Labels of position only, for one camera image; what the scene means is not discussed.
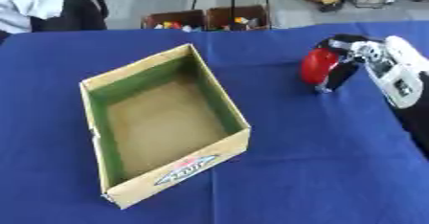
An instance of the floor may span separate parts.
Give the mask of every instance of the floor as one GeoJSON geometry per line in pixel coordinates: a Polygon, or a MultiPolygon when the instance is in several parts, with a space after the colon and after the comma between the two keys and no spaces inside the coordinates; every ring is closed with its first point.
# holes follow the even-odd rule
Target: floor
{"type": "MultiPolygon", "coordinates": [[[[192,0],[106,0],[111,11],[110,29],[138,29],[141,18],[156,12],[183,11],[192,0]]],[[[264,0],[237,0],[238,5],[262,4],[264,0]]],[[[196,8],[229,6],[230,0],[198,0],[196,8]]],[[[429,3],[397,0],[383,9],[357,9],[351,3],[337,12],[322,13],[314,3],[304,0],[271,0],[272,21],[277,28],[294,28],[319,23],[352,21],[429,20],[429,3]]]]}

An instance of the box label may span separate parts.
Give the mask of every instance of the box label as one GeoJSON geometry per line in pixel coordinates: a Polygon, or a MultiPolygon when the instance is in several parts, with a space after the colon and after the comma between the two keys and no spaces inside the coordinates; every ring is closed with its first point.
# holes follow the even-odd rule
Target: box label
{"type": "Polygon", "coordinates": [[[203,156],[199,158],[189,158],[178,164],[176,169],[166,174],[155,183],[155,186],[165,184],[168,182],[178,181],[191,175],[196,174],[200,169],[207,166],[219,155],[203,156]]]}

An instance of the red object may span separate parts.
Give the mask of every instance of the red object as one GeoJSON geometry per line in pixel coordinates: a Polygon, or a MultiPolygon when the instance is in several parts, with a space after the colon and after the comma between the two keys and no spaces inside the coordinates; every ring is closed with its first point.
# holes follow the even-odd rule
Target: red object
{"type": "Polygon", "coordinates": [[[324,48],[308,53],[301,65],[301,78],[304,82],[319,84],[329,74],[330,67],[338,61],[338,55],[324,48]]]}
{"type": "Polygon", "coordinates": [[[173,23],[172,23],[172,27],[173,27],[174,29],[182,29],[182,26],[181,26],[178,22],[173,22],[173,23]]]}

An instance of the table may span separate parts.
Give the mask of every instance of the table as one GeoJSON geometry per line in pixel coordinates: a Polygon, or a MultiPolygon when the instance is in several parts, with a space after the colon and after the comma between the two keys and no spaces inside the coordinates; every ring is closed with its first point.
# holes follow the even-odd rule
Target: table
{"type": "Polygon", "coordinates": [[[12,36],[0,48],[0,221],[428,223],[427,161],[363,69],[328,96],[298,78],[302,56],[338,33],[398,34],[429,54],[429,22],[12,36]],[[253,126],[249,149],[121,212],[100,197],[78,83],[188,42],[253,126]]]}

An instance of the open cardboard box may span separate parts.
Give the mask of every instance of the open cardboard box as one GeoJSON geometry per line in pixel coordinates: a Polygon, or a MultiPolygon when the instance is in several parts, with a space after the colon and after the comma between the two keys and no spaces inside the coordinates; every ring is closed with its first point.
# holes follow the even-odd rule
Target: open cardboard box
{"type": "Polygon", "coordinates": [[[79,86],[102,195],[121,209],[247,148],[249,124],[193,45],[79,86]]]}
{"type": "Polygon", "coordinates": [[[182,26],[191,26],[192,28],[201,27],[205,29],[205,16],[202,10],[177,11],[165,13],[153,13],[142,20],[142,29],[154,29],[156,25],[163,25],[164,22],[178,22],[182,26]]]}
{"type": "MultiPolygon", "coordinates": [[[[236,7],[235,16],[244,17],[248,20],[257,18],[259,25],[253,30],[264,30],[267,28],[267,12],[261,5],[236,7]]],[[[208,9],[206,19],[207,30],[213,31],[222,29],[223,26],[231,24],[231,8],[219,7],[208,9]]]]}

